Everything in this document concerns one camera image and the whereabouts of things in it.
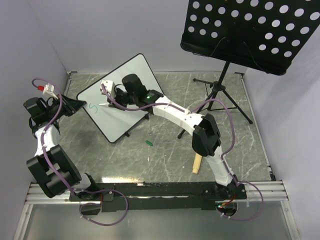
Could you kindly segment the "white whiteboard with black frame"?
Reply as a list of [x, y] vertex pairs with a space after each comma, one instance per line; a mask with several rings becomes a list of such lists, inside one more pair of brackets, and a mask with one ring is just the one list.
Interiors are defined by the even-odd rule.
[[114, 100], [118, 103], [127, 102], [128, 98], [123, 94], [127, 90], [122, 79], [130, 74], [137, 75], [147, 90], [163, 93], [145, 56], [139, 53], [76, 95], [77, 100], [86, 102], [83, 107], [85, 112], [110, 143], [115, 143], [122, 136], [127, 135], [128, 131], [147, 115], [147, 112], [142, 110], [124, 111], [109, 107], [108, 98], [101, 91], [101, 84], [104, 84], [106, 89], [111, 87], [116, 90], [116, 93], [112, 94]]

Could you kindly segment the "green marker cap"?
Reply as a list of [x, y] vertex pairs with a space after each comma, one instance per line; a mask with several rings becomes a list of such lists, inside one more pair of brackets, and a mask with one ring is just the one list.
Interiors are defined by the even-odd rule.
[[150, 141], [148, 141], [148, 140], [146, 140], [145, 142], [146, 142], [148, 145], [153, 146], [153, 143], [152, 143], [152, 142], [150, 142]]

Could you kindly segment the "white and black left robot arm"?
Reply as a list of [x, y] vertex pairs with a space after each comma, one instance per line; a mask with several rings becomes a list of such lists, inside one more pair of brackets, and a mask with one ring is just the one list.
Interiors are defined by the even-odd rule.
[[80, 173], [60, 141], [58, 120], [70, 117], [87, 103], [62, 95], [48, 104], [41, 97], [28, 99], [23, 106], [29, 112], [29, 126], [37, 139], [37, 150], [33, 158], [26, 162], [27, 168], [41, 187], [45, 195], [53, 198], [73, 189], [87, 201], [95, 200], [99, 188], [87, 173]]

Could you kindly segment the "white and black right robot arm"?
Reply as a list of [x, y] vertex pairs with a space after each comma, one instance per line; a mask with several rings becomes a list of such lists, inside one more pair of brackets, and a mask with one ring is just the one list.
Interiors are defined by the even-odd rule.
[[145, 111], [162, 117], [189, 133], [192, 149], [208, 162], [213, 171], [215, 182], [220, 185], [218, 193], [223, 199], [230, 199], [240, 185], [226, 161], [226, 154], [233, 147], [223, 151], [221, 133], [211, 114], [202, 115], [172, 102], [167, 96], [154, 89], [147, 89], [140, 78], [132, 73], [122, 79], [124, 90], [116, 87], [113, 81], [100, 84], [100, 91], [106, 95], [110, 107], [123, 111]]

